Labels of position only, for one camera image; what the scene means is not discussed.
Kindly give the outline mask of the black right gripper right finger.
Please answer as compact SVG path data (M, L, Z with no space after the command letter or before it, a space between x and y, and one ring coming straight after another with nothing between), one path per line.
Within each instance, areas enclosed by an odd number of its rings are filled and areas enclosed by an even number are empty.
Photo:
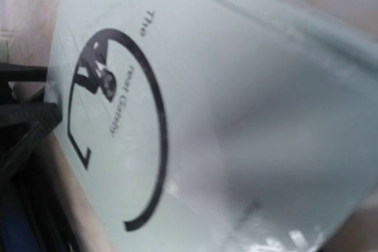
M55 103L22 103L1 106L1 128L25 126L20 140L1 155L1 172L14 172L37 144L62 121Z

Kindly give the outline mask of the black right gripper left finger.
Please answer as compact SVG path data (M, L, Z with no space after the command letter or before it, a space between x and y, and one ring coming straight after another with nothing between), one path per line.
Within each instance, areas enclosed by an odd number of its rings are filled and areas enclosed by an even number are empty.
M1 80L7 82L45 82L47 78L47 67L0 63L0 68Z

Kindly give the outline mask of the navy blue student backpack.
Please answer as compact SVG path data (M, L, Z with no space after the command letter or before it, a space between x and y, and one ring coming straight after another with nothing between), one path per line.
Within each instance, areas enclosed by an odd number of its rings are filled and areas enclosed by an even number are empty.
M80 251L46 180L18 175L2 187L1 251Z

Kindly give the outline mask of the grey book with G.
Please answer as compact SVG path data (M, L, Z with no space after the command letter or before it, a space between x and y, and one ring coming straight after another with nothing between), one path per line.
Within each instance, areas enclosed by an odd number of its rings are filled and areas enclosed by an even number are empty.
M377 44L288 0L61 0L48 79L119 251L316 251L377 186Z

